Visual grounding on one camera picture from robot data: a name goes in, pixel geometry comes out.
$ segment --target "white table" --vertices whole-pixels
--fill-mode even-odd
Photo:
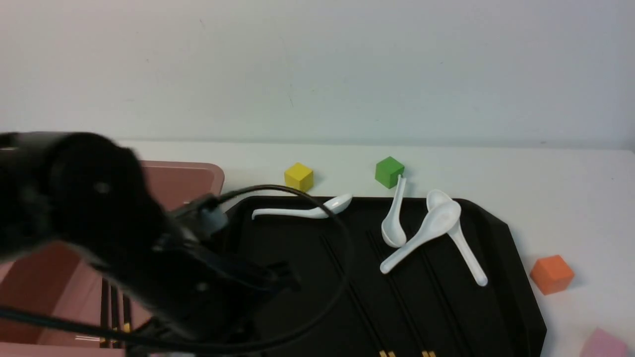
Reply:
[[[374,179],[393,156],[406,166],[407,196],[442,189],[508,223],[529,273],[560,254],[576,278],[543,296],[532,283],[548,333],[543,356],[578,356],[602,327],[635,349],[635,154],[630,151],[473,149],[346,145],[139,142],[120,144],[144,159],[209,162],[226,174],[224,191],[283,184],[296,161],[315,171],[316,196],[392,196]]]

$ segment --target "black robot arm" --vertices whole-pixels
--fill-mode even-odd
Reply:
[[[309,198],[326,210],[310,196],[287,187],[265,185],[244,192],[267,188]],[[231,346],[220,346],[252,339],[246,332],[262,304],[283,290],[299,288],[285,262],[260,267],[210,248],[207,243],[227,223],[218,205],[229,196],[205,196],[166,213],[150,196],[134,153],[99,135],[0,135],[0,192],[0,261],[60,239],[154,315],[131,335],[175,341],[174,348],[128,344],[128,356],[170,349],[231,354]],[[344,287],[345,279],[324,314]],[[322,317],[289,338],[306,333]],[[37,323],[33,316],[29,320],[8,308],[0,309],[0,318]],[[40,325],[52,327],[54,319],[44,320]],[[208,345],[179,345],[179,341]],[[236,352],[274,346],[243,344],[242,349],[236,346]]]

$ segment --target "pink tray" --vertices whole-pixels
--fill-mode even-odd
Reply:
[[[143,165],[152,195],[166,210],[178,208],[208,192],[220,194],[225,180],[223,171],[213,164],[143,161]],[[0,305],[99,325],[101,281],[101,275],[81,261],[73,251],[61,243],[54,243],[39,252],[0,266]],[[147,311],[133,302],[133,327],[140,326],[149,317]],[[56,356],[53,350],[62,347],[54,346],[99,347],[98,342],[86,340],[74,333],[8,320],[0,320],[0,341],[12,342],[0,344],[0,357]],[[64,348],[61,355],[72,356],[69,351]],[[84,349],[76,349],[76,353],[77,356],[87,355]],[[101,349],[100,353],[122,355],[121,351],[113,349]]]

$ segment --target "black tray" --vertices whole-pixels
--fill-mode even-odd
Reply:
[[[474,282],[447,236],[424,244],[383,275],[379,263],[394,251],[380,230],[391,201],[354,198],[340,214],[356,248],[347,296],[309,336],[268,357],[421,357],[424,351],[437,357],[540,356],[547,329],[508,226],[457,200],[465,238],[489,278],[486,287]],[[256,208],[312,207],[298,198],[255,196],[228,212],[228,251],[262,265],[287,260],[302,279],[301,292],[280,295],[257,315],[256,328],[267,339],[295,329],[324,306],[340,281],[345,245],[329,220],[252,220]],[[404,199],[401,224],[408,238],[426,213],[424,199]]]

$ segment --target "white spoon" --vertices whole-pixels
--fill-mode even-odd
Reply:
[[[432,211],[449,201],[452,201],[452,199],[443,191],[432,190],[428,192],[425,204],[428,207],[428,211]],[[467,264],[467,267],[470,268],[470,272],[472,273],[474,280],[476,280],[476,283],[480,286],[487,285],[487,275],[485,275],[481,264],[479,264],[478,260],[476,260],[476,257],[474,256],[474,252],[472,252],[470,246],[465,241],[465,236],[463,235],[463,230],[461,229],[461,222],[457,222],[454,227],[448,231],[448,235],[452,238],[454,244],[457,245],[459,252]]]
[[[335,198],[331,198],[328,201],[324,202],[324,206],[326,206],[333,213],[338,214],[341,211],[344,211],[351,200],[353,199],[353,195],[350,193],[343,194],[341,196],[337,196]],[[289,210],[286,208],[261,208],[258,210],[254,210],[251,214],[251,219],[256,218],[259,215],[279,215],[279,216],[293,216],[293,217],[301,217],[301,218],[311,218],[311,219],[324,219],[328,217],[326,212],[322,211],[320,207],[315,207],[311,210]]]
[[[379,265],[379,270],[384,274],[388,274],[392,268],[420,245],[446,234],[458,222],[460,216],[461,206],[454,201],[443,203],[428,212],[415,236],[391,254],[390,257],[387,257]]]
[[[403,200],[403,191],[406,188],[406,178],[399,175],[397,181],[397,189],[395,197],[392,199],[391,209],[382,222],[382,237],[384,242],[393,248],[399,248],[406,244],[406,233],[399,223],[399,214],[401,213],[401,201]]]

